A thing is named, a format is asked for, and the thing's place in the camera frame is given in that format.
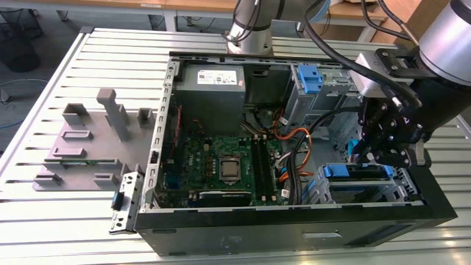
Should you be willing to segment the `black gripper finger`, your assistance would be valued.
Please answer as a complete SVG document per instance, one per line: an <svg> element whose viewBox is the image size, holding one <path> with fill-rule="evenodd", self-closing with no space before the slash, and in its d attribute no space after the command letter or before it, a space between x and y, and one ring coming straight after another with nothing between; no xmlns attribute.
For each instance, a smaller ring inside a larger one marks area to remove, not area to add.
<svg viewBox="0 0 471 265"><path fill-rule="evenodd" d="M360 163L372 161L378 153L386 150L388 138L396 128L392 122L394 113L393 106L384 99L366 99L362 103L360 113L360 124L362 125L362 140L360 142Z"/></svg>
<svg viewBox="0 0 471 265"><path fill-rule="evenodd" d="M374 161L382 165L398 168L432 167L432 156L424 142L400 145L396 149L386 147L376 150L373 156Z"/></svg>

